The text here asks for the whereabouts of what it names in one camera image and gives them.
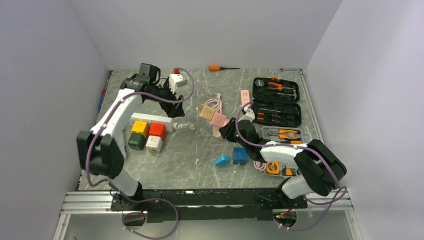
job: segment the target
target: green cube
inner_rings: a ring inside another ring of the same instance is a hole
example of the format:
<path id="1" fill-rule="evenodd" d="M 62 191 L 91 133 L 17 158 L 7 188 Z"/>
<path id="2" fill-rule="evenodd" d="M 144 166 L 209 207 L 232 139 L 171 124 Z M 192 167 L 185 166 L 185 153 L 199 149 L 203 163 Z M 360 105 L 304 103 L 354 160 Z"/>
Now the green cube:
<path id="1" fill-rule="evenodd" d="M 128 140 L 128 146 L 134 150 L 143 150 L 146 144 L 146 138 L 143 134 L 131 133 Z"/>

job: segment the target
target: white wall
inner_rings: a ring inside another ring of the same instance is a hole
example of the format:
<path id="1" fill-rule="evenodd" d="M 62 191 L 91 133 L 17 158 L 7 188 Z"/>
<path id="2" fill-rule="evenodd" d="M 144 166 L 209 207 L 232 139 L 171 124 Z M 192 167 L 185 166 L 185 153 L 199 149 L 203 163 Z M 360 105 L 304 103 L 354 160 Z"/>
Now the white wall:
<path id="1" fill-rule="evenodd" d="M 364 239 L 424 239 L 424 1 L 344 0 L 307 69 Z"/>
<path id="2" fill-rule="evenodd" d="M 109 69 L 305 69 L 341 0 L 71 0 Z"/>
<path id="3" fill-rule="evenodd" d="M 0 234 L 52 239 L 107 70 L 69 0 L 0 7 Z"/>

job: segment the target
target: marble tabletop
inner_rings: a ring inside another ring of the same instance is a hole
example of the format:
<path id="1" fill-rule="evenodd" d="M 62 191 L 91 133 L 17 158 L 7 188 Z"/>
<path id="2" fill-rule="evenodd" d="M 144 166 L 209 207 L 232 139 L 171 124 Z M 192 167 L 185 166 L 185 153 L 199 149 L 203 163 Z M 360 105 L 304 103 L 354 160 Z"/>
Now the marble tabletop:
<path id="1" fill-rule="evenodd" d="M 119 86 L 123 80 L 137 73 L 138 69 L 114 70 L 110 76 L 99 120 L 115 100 Z M 253 166 L 250 159 L 246 165 L 229 163 L 222 167 L 214 166 L 214 160 L 221 156 L 232 156 L 237 143 L 216 138 L 212 134 L 212 126 L 197 116 L 197 107 L 210 98 L 221 94 L 222 113 L 228 118 L 235 117 L 241 106 L 240 90 L 252 91 L 253 79 L 256 77 L 294 81 L 299 85 L 302 111 L 302 129 L 304 142 L 318 139 L 319 133 L 313 119 L 311 103 L 308 102 L 305 83 L 301 79 L 301 71 L 280 71 L 278 69 L 237 69 L 210 72 L 207 69 L 189 69 L 194 77 L 194 94 L 183 103 L 184 117 L 174 119 L 177 123 L 194 123 L 196 130 L 188 128 L 168 132 L 160 153 L 148 150 L 133 150 L 129 147 L 124 168 L 129 174 L 142 183 L 144 189 L 219 189 L 219 188 L 274 188 L 281 183 L 278 176 L 267 176 Z M 172 69 L 162 69 L 162 76 L 167 77 Z M 177 92 L 187 96 L 189 85 L 179 88 Z M 166 116 L 158 102 L 146 100 L 137 113 Z M 262 125 L 255 124 L 261 134 Z M 131 127 L 124 129 L 125 142 L 131 134 Z M 79 190 L 108 190 L 106 184 L 90 187 L 83 174 L 80 178 Z"/>

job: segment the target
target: orange screwdriver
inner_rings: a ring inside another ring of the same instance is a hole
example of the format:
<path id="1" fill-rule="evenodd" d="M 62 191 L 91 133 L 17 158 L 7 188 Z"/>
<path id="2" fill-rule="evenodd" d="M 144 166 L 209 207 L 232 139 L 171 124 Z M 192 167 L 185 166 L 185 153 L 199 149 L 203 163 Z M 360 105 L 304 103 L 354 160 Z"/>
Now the orange screwdriver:
<path id="1" fill-rule="evenodd" d="M 239 67 L 222 67 L 222 66 L 209 66 L 209 71 L 216 72 L 227 69 L 240 69 Z"/>

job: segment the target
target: pink cord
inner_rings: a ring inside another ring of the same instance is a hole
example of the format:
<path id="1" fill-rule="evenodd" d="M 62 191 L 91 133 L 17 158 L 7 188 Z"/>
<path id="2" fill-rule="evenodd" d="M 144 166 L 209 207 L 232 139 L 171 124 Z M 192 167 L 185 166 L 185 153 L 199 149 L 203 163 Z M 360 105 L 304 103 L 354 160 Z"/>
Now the pink cord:
<path id="1" fill-rule="evenodd" d="M 267 169 L 267 164 L 260 161 L 253 161 L 253 166 L 259 171 L 265 171 Z"/>
<path id="2" fill-rule="evenodd" d="M 221 101 L 221 93 L 216 94 L 216 98 L 211 98 L 204 103 L 206 106 L 213 108 L 215 112 L 222 113 L 223 110 L 223 101 Z"/>

